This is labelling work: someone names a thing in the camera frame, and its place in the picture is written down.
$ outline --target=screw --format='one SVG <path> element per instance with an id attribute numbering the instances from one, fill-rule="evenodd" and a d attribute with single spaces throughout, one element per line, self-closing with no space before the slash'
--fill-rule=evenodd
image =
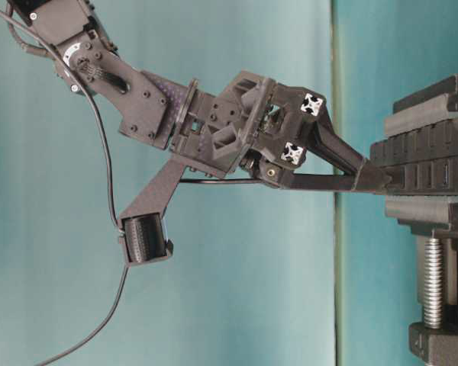
<path id="1" fill-rule="evenodd" d="M 424 325 L 441 329 L 443 322 L 443 246 L 431 238 L 424 247 Z"/>

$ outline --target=metal screw thread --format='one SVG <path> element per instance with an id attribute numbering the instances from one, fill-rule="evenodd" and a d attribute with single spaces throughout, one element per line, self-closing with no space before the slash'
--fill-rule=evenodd
<path id="1" fill-rule="evenodd" d="M 440 329 L 443 322 L 443 246 L 428 239 L 424 249 L 424 325 Z"/>

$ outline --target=cable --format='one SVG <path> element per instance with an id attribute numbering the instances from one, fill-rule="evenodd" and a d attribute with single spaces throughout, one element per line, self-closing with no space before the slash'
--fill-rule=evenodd
<path id="1" fill-rule="evenodd" d="M 180 183 L 191 185 L 255 185 L 261 181 L 259 179 L 182 179 Z"/>
<path id="2" fill-rule="evenodd" d="M 12 12 L 13 12 L 13 9 L 9 9 L 8 10 L 8 13 L 10 13 L 11 15 L 12 15 Z M 9 16 L 8 14 L 6 14 L 6 13 L 4 13 L 2 11 L 0 11 L 0 18 L 2 18 L 5 21 L 7 21 L 10 25 L 17 27 L 21 31 L 25 32 L 28 36 L 34 38 L 37 42 L 42 44 L 44 46 L 44 49 L 53 57 L 53 59 L 55 59 L 62 67 L 64 67 L 64 69 L 66 71 L 69 72 L 69 74 L 71 75 L 71 78 L 73 79 L 73 81 L 79 86 L 79 88 L 81 89 L 83 94 L 86 96 L 86 99 L 89 102 L 89 104 L 92 107 L 92 110 L 93 110 L 93 112 L 95 114 L 95 121 L 96 121 L 97 128 L 98 128 L 98 131 L 100 133 L 101 140 L 102 140 L 102 148 L 103 148 L 103 152 L 104 152 L 104 156 L 105 156 L 105 164 L 107 165 L 108 208 L 109 208 L 109 212 L 110 212 L 112 223 L 114 224 L 114 226 L 116 228 L 118 228 L 117 216 L 115 214 L 114 189 L 113 189 L 110 150 L 108 148 L 108 141 L 107 141 L 107 137 L 105 135 L 105 129 L 104 129 L 104 125 L 103 125 L 103 122 L 102 122 L 102 116 L 100 115 L 100 111 L 98 110 L 98 106 L 95 103 L 95 101 L 93 100 L 92 95 L 89 93 L 89 91 L 83 85 L 81 80 L 71 70 L 71 68 L 69 68 L 68 65 L 64 63 L 64 61 L 57 54 L 57 52 L 49 44 L 47 44 L 47 42 L 45 40 L 43 40 L 39 35 L 35 34 L 31 30 L 27 29 L 23 24 L 21 24 L 21 23 L 17 22 L 16 20 L 12 19 L 11 16 Z M 16 34 L 15 29 L 13 27 L 9 28 L 9 29 L 12 32 L 12 36 L 14 36 L 14 34 Z M 21 41 L 23 42 L 23 40 L 18 36 L 18 34 L 17 34 L 17 37 L 14 37 L 14 38 L 19 42 L 19 44 L 21 44 Z M 93 330 L 93 332 L 91 332 L 88 336 L 86 336 L 82 341 L 78 342 L 73 347 L 67 349 L 66 351 L 64 351 L 64 352 L 62 352 L 62 353 L 60 353 L 60 354 L 58 354 L 58 355 L 56 355 L 56 356 L 54 356 L 52 358 L 49 358 L 46 361 L 43 361 L 43 362 L 37 364 L 37 366 L 45 366 L 47 364 L 51 364 L 51 363 L 63 358 L 63 357 L 66 357 L 67 355 L 71 354 L 72 352 L 74 352 L 77 349 L 83 347 L 86 343 L 91 341 L 107 325 L 107 323 L 110 321 L 110 319 L 114 315 L 114 313 L 115 313 L 115 311 L 117 309 L 117 306 L 119 304 L 119 301 L 121 299 L 122 292 L 124 290 L 125 281 L 126 281 L 126 278 L 127 278 L 128 270 L 129 270 L 129 268 L 127 266 L 124 266 L 124 270 L 122 271 L 122 276 L 121 276 L 121 283 L 119 284 L 117 295 L 115 296 L 115 299 L 114 299 L 114 303 L 113 303 L 110 311 L 108 312 L 107 316 L 100 323 L 100 325 L 98 325 L 97 328 L 95 328 Z"/>
<path id="3" fill-rule="evenodd" d="M 14 15 L 14 7 L 9 2 L 7 2 L 7 8 L 5 10 L 5 13 L 9 17 L 12 17 Z M 26 41 L 24 41 L 21 38 L 21 36 L 18 35 L 17 31 L 15 30 L 15 27 L 12 24 L 7 23 L 7 25 L 8 25 L 8 30 L 10 31 L 10 34 L 14 38 L 15 42 L 17 42 L 17 44 L 20 46 L 20 48 L 23 49 L 26 53 L 29 53 L 29 54 L 34 55 L 34 56 L 45 57 L 45 58 L 48 58 L 48 59 L 54 59 L 54 57 L 51 56 L 50 53 L 47 52 L 47 50 L 45 48 L 37 47 L 37 46 L 34 46 L 33 44 L 30 44 L 30 43 L 27 43 Z"/>
<path id="4" fill-rule="evenodd" d="M 80 90 L 85 95 L 90 107 L 92 107 L 93 113 L 95 114 L 95 121 L 97 124 L 98 132 L 100 134 L 100 138 L 102 140 L 102 148 L 105 156 L 105 164 L 107 165 L 107 185 L 108 185 L 108 210 L 110 213 L 111 221 L 116 228 L 119 228 L 119 223 L 117 220 L 117 215 L 115 214 L 115 203 L 114 203 L 114 184 L 112 178 L 112 163 L 110 157 L 110 149 L 108 148 L 107 137 L 105 135 L 105 128 L 102 122 L 102 116 L 100 115 L 100 111 L 98 110 L 97 104 L 93 100 L 92 95 L 87 90 L 83 82 L 76 76 L 74 71 L 63 61 L 60 55 L 55 51 L 52 46 L 50 46 L 43 38 L 41 38 L 38 34 L 35 34 L 33 31 L 27 29 L 23 24 L 19 23 L 15 19 L 9 17 L 6 13 L 0 10 L 0 18 L 7 21 L 9 24 L 13 24 L 15 27 L 26 33 L 26 35 L 34 38 L 37 42 L 39 42 L 44 49 L 47 50 L 53 56 L 53 58 L 66 70 L 69 72 L 71 78 L 80 88 Z"/>
<path id="5" fill-rule="evenodd" d="M 122 276 L 121 276 L 121 283 L 119 284 L 119 288 L 117 290 L 117 295 L 115 295 L 115 300 L 114 304 L 112 305 L 112 308 L 108 312 L 107 316 L 105 319 L 98 325 L 93 332 L 91 332 L 88 336 L 86 336 L 82 341 L 76 343 L 73 347 L 68 348 L 65 350 L 65 352 L 59 353 L 58 355 L 47 359 L 46 361 L 42 361 L 39 364 L 36 364 L 36 366 L 45 366 L 47 364 L 52 364 L 55 361 L 58 361 L 59 359 L 66 357 L 70 353 L 73 353 L 76 351 L 78 348 L 83 347 L 86 343 L 90 342 L 108 323 L 108 321 L 112 318 L 114 315 L 115 310 L 117 309 L 117 305 L 119 304 L 119 300 L 121 299 L 122 296 L 122 291 L 124 289 L 125 285 L 125 280 L 127 277 L 127 273 L 129 271 L 129 267 L 124 266 L 124 270 L 122 271 Z"/>

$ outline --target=threaded rod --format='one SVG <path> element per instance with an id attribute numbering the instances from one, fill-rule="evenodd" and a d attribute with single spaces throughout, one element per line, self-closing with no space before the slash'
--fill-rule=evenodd
<path id="1" fill-rule="evenodd" d="M 424 325 L 440 329 L 443 323 L 443 246 L 439 239 L 424 248 Z"/>

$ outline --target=blue wall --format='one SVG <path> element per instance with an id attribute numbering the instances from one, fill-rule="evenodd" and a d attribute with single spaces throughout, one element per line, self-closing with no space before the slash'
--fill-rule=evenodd
<path id="1" fill-rule="evenodd" d="M 367 156 L 394 101 L 458 73 L 458 0 L 335 0 L 334 30 L 337 122 Z M 422 364 L 408 351 L 408 325 L 421 320 L 414 237 L 384 202 L 338 198 L 343 366 Z"/>
<path id="2" fill-rule="evenodd" d="M 241 69 L 331 93 L 328 1 L 96 1 L 121 55 L 218 93 Z M 167 154 L 116 133 L 118 209 Z M 305 170 L 329 172 L 317 159 Z M 58 364 L 333 365 L 331 194 L 181 187 L 168 262 L 135 268 L 114 319 Z M 0 21 L 0 365 L 69 347 L 107 313 L 122 269 L 92 112 Z"/>

